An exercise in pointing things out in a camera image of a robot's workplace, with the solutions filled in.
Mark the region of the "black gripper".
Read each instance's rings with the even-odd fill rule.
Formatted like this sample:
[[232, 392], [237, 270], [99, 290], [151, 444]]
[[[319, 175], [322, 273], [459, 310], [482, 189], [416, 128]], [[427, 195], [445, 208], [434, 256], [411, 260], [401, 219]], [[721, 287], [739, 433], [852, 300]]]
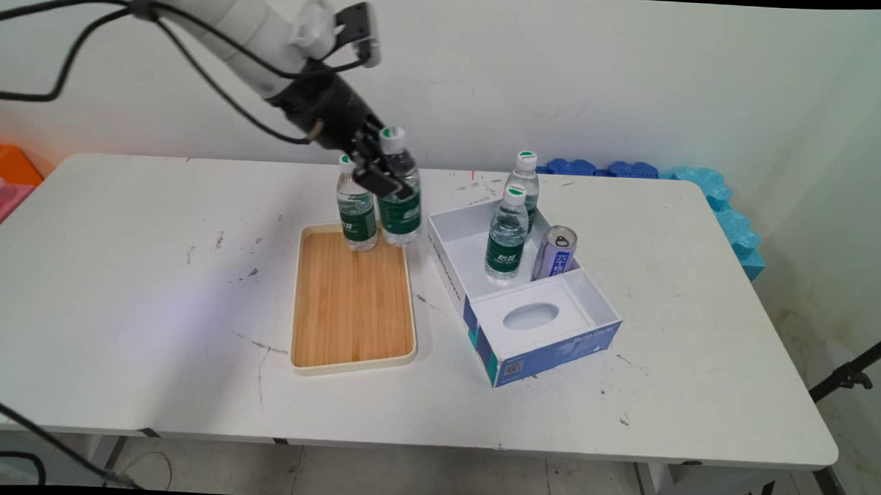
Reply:
[[381, 119], [338, 73], [296, 79], [265, 99], [302, 133], [303, 144], [350, 154], [354, 182], [378, 198], [407, 199], [415, 191], [399, 176], [383, 171]]

